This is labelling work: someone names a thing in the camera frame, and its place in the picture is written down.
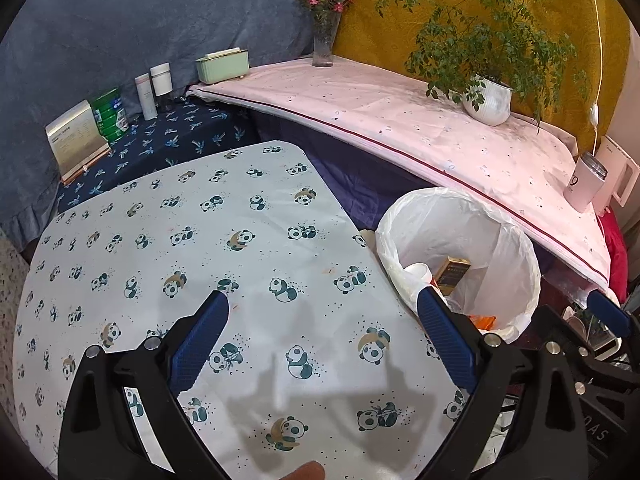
silver bolt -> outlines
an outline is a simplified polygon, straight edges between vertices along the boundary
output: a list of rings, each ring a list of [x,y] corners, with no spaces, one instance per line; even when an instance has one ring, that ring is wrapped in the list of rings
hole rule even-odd
[[[550,354],[558,355],[561,351],[561,348],[560,345],[555,341],[549,341],[546,344],[546,351],[548,351]]]
[[[502,342],[502,340],[500,339],[500,336],[489,332],[488,334],[484,335],[484,342],[487,343],[489,346],[492,347],[497,347],[500,346],[500,343]]]
[[[99,353],[100,353],[100,347],[98,345],[91,345],[89,346],[89,348],[86,349],[86,351],[84,352],[84,355],[92,359],[96,357]]]
[[[155,350],[160,346],[160,338],[156,336],[151,336],[145,339],[145,348],[147,350]]]

trash bag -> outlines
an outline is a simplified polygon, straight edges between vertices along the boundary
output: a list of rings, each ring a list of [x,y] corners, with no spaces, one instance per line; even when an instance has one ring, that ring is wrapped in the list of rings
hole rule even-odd
[[[447,256],[471,262],[446,298],[449,308],[495,316],[489,332],[507,343],[518,338],[538,306],[540,268],[531,240],[503,211],[465,192],[433,187],[400,197],[378,225],[376,250],[416,314],[418,293],[427,285],[403,269],[420,262],[435,274]]]

white flower pot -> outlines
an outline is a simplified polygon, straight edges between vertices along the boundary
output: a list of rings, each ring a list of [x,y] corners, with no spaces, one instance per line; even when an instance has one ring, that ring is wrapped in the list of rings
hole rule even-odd
[[[489,126],[502,124],[509,118],[511,113],[511,88],[482,78],[483,87],[478,87],[478,91],[484,97],[478,111],[476,112],[471,101],[462,96],[462,105],[467,113],[474,119]]]

blue gripper pad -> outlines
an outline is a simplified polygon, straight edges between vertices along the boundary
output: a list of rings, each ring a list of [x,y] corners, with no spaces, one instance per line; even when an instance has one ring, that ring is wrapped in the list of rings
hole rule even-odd
[[[169,389],[174,397],[193,386],[229,318],[224,294],[209,296],[207,301],[206,310],[172,357]]]
[[[418,317],[436,347],[442,362],[459,388],[469,394],[476,389],[475,355],[465,343],[455,325],[444,312],[447,306],[431,294],[429,287],[421,290],[417,301]]]
[[[587,296],[587,308],[615,334],[616,337],[629,337],[631,320],[628,314],[618,308],[599,290],[592,290]]]

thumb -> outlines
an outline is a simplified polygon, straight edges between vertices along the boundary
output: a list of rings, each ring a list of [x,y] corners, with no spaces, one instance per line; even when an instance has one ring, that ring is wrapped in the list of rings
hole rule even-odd
[[[324,467],[318,462],[307,462],[282,480],[324,480]]]

